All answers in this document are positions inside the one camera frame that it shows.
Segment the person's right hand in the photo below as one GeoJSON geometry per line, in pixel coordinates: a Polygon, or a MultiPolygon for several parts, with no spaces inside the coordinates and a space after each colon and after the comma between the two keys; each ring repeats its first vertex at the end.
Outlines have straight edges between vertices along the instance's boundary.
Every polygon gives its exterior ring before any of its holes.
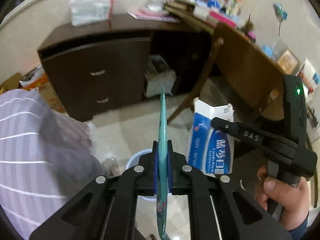
{"type": "Polygon", "coordinates": [[[294,230],[303,224],[309,213],[309,188],[305,178],[300,178],[296,187],[267,175],[263,165],[257,172],[259,183],[255,187],[254,199],[268,208],[267,201],[274,200],[283,206],[280,224],[288,231],[294,230]]]}

